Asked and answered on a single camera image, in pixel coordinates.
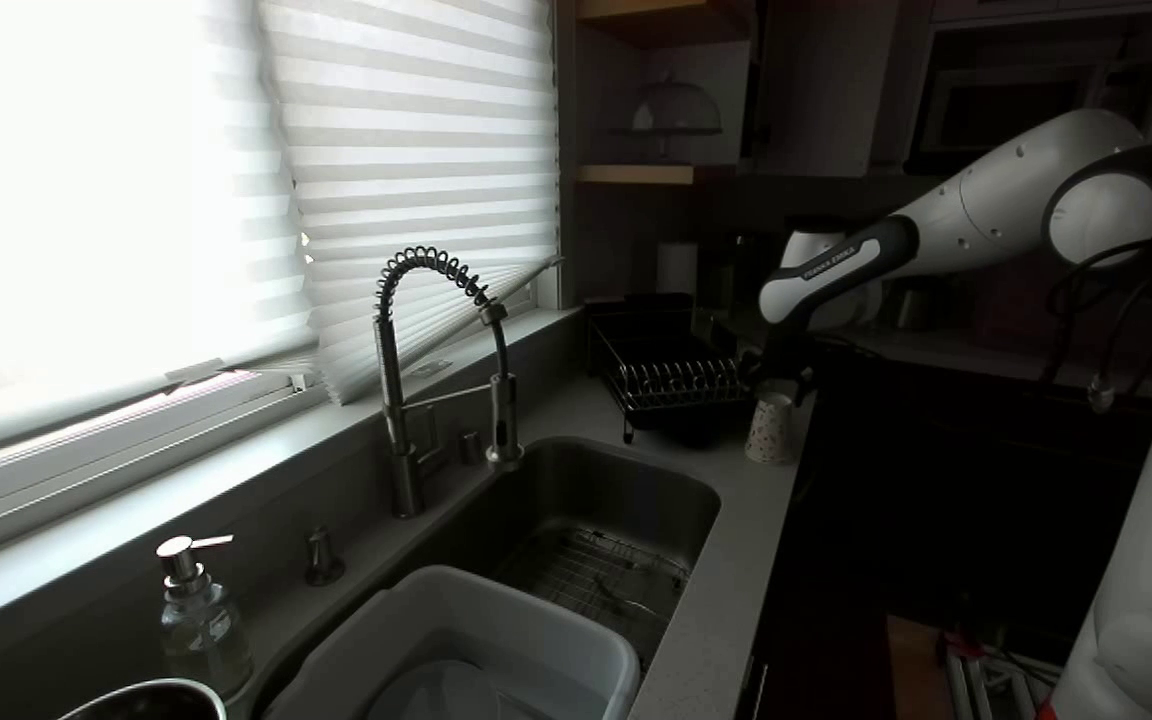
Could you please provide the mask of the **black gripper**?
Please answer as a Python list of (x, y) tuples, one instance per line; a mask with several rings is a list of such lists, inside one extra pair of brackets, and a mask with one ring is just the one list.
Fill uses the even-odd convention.
[(817, 344), (803, 332), (778, 327), (762, 348), (762, 381), (803, 395), (817, 381)]

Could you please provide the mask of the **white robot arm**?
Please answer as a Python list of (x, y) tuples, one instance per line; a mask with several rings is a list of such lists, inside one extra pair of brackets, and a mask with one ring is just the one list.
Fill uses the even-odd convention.
[[(801, 327), (868, 280), (967, 271), (1036, 245), (1076, 285), (1099, 275), (1132, 311), (1152, 307), (1152, 141), (1132, 121), (1061, 111), (843, 238), (793, 245), (762, 286), (762, 316)], [(1152, 444), (1049, 715), (1152, 720)]]

